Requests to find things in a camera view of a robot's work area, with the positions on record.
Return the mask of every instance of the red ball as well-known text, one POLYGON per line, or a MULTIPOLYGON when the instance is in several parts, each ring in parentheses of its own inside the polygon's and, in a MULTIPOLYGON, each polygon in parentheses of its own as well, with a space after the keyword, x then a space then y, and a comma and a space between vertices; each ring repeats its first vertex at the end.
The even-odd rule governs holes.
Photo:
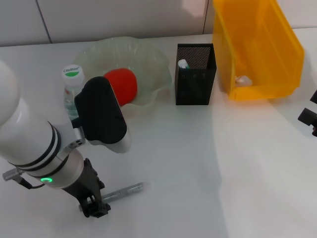
POLYGON ((138 93, 137 78, 127 68, 118 68, 104 74, 109 80, 120 106, 132 102, 138 93))

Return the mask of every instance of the black ring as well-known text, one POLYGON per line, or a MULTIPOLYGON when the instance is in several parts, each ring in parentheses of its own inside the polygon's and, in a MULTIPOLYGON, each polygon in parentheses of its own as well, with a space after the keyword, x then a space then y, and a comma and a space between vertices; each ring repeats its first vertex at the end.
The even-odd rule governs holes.
POLYGON ((55 156, 57 155, 57 153, 59 152, 59 149, 60 149, 60 144, 61 144, 61 139, 60 139, 60 134, 59 134, 59 131, 56 130, 57 132, 57 145, 56 145, 56 148, 54 150, 54 152, 51 154, 51 156, 42 164, 40 164, 39 166, 36 166, 34 168, 30 168, 30 169, 21 169, 25 172, 31 172, 31 171, 35 171, 35 170, 40 170, 42 168, 44 168, 46 165, 48 165, 50 162, 52 162, 52 160, 55 158, 55 156))
POLYGON ((55 132, 54 132, 54 127, 52 126, 52 124, 50 124, 50 125, 51 125, 51 127, 52 127, 52 133, 53 133, 53 135, 52 135, 52 140, 51 140, 51 143, 50 143, 48 149, 44 152, 43 155, 41 155, 41 156, 40 156, 39 158, 37 158, 35 161, 30 162, 30 163, 25 164, 25 165, 15 165, 15 164, 12 164, 12 163, 10 163, 10 162, 9 162, 9 163, 12 164, 12 165, 14 165, 14 166, 16 166, 16 167, 18 167, 18 168, 24 168, 24 167, 33 166, 33 165, 37 164, 38 162, 42 161, 43 159, 45 159, 45 157, 50 153, 50 151, 53 149, 53 146, 54 146, 54 144, 55 144, 55 132))
POLYGON ((66 162, 68 160, 68 157, 69 157, 69 155, 67 155, 67 157, 63 160, 63 162, 61 162, 60 165, 53 172, 51 172, 47 175, 42 175, 42 176, 29 175, 29 176, 32 176, 32 177, 37 178, 37 179, 51 177, 52 175, 56 174, 58 171, 60 171, 64 167, 64 165, 66 164, 66 162))

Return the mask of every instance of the green label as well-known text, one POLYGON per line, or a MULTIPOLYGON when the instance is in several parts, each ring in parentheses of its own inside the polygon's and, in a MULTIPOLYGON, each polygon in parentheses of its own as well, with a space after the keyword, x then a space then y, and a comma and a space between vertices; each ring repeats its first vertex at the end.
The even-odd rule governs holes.
POLYGON ((79 72, 70 72, 70 73, 66 73, 65 75, 68 76, 68 77, 74 77, 77 74, 79 74, 79 72))

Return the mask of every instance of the metal rod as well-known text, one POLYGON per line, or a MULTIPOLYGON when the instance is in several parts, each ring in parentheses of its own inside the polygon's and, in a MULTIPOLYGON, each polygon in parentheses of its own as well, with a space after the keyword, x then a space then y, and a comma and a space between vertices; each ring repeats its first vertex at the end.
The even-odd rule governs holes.
POLYGON ((102 196, 103 203, 111 203, 113 201, 122 199, 124 197, 130 196, 134 193, 141 192, 143 189, 143 183, 137 183, 135 185, 125 187, 123 189, 120 189, 115 192, 108 193, 104 196, 102 196))

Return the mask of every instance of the bottle cap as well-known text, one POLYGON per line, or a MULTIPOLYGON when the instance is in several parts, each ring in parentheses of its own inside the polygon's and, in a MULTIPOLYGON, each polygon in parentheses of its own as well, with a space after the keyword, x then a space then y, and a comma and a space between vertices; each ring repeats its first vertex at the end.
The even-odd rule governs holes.
POLYGON ((71 64, 63 69, 62 78, 67 86, 76 87, 80 86, 84 82, 85 75, 82 67, 76 64, 71 64))

